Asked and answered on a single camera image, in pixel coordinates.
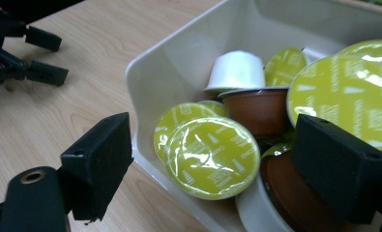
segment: table top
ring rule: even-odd
[[[101,119],[130,112],[134,132],[126,67],[219,1],[85,0],[33,23],[63,39],[58,52],[6,39],[4,49],[13,55],[70,72],[60,87],[29,80],[0,85],[0,203],[12,177],[36,166],[60,167],[60,155]],[[69,219],[72,231],[206,231],[136,163],[103,221]]]

